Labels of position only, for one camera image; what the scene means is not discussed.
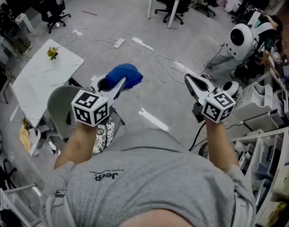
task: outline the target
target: gray chair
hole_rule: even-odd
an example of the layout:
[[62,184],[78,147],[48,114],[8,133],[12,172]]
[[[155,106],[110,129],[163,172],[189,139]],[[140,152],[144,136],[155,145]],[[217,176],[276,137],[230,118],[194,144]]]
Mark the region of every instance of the gray chair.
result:
[[[48,112],[59,137],[64,142],[67,142],[73,131],[75,118],[71,108],[71,102],[80,89],[80,87],[75,86],[61,86],[55,89],[48,99]],[[115,110],[111,114],[111,117],[115,125],[115,135],[120,127],[120,123],[122,122],[123,125],[125,123]]]

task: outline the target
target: small potted plant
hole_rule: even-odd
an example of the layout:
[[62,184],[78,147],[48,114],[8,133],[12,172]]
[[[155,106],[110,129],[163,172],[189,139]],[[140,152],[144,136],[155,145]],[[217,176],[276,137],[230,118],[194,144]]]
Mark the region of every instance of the small potted plant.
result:
[[50,57],[50,60],[56,60],[56,56],[58,55],[58,50],[55,47],[50,47],[47,51],[47,55]]

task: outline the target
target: gray floor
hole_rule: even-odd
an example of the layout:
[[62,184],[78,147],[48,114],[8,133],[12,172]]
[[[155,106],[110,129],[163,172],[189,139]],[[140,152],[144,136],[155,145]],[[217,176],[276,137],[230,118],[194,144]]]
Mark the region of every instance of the gray floor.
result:
[[[162,22],[164,13],[154,14],[150,20],[146,18],[148,0],[71,0],[66,3],[67,12],[72,18],[65,18],[66,27],[56,27],[48,34],[46,23],[40,22],[37,16],[32,23],[38,33],[37,37],[29,35],[33,42],[33,54],[48,38],[55,41],[61,35],[59,43],[65,46],[73,37],[70,33],[81,28],[90,28],[93,39],[104,38],[116,40],[127,34],[143,40],[158,54],[183,61],[187,69],[200,74],[204,69],[204,62],[219,51],[219,45],[226,39],[233,27],[230,16],[221,8],[213,8],[216,17],[207,17],[204,13],[190,9],[183,17],[184,25],[175,19],[172,28]],[[153,9],[163,9],[165,6],[156,1]],[[82,10],[96,13],[98,16],[83,13]],[[70,45],[69,50],[82,57],[85,62],[73,75],[82,86],[90,84],[92,75],[99,76],[109,72],[121,63],[135,65],[143,74],[144,79],[128,92],[122,93],[115,103],[118,113],[126,122],[116,137],[128,131],[157,126],[139,114],[144,108],[151,115],[169,127],[169,133],[185,147],[190,147],[199,126],[192,114],[194,100],[185,85],[170,80],[163,83],[155,72],[156,61],[154,54],[145,48],[137,46],[128,36],[118,50],[111,50],[107,42],[93,42],[87,36],[87,30],[80,30],[80,35]],[[21,56],[11,58],[7,66],[14,76],[17,76],[28,58]],[[161,62],[168,68],[176,66],[174,62],[161,58]],[[158,72],[163,80],[168,79],[167,72],[158,66]],[[183,80],[183,74],[172,71],[175,78]],[[9,120],[17,101],[8,88],[6,91],[9,104],[0,104],[0,129],[3,136],[4,152],[11,158],[12,165],[18,168],[16,174],[20,185],[36,182],[39,188],[53,170],[56,156],[49,154],[46,148],[41,149],[38,157],[31,158],[19,141],[20,124],[12,124]],[[230,118],[228,123],[238,122]],[[234,126],[229,130],[231,137],[241,136],[248,130],[244,126]],[[201,132],[197,142],[206,138]]]

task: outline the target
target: gray t-shirt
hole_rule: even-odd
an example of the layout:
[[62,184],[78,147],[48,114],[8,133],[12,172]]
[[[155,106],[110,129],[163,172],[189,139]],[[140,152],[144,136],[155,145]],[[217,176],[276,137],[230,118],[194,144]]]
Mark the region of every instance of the gray t-shirt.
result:
[[[57,191],[67,191],[67,210]],[[238,166],[223,172],[168,133],[146,129],[87,162],[56,169],[42,194],[41,216],[47,226],[63,226],[69,210],[76,226],[117,227],[139,213],[168,209],[196,227],[230,227],[236,193],[252,206],[252,219],[255,200]]]

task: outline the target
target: blue towel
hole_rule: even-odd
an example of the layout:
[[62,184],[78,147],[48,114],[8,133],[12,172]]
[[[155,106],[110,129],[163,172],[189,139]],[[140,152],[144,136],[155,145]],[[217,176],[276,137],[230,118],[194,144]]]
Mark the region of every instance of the blue towel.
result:
[[122,64],[114,67],[114,69],[106,75],[104,83],[108,88],[113,88],[123,78],[126,78],[124,89],[130,89],[141,82],[143,75],[140,74],[135,66]]

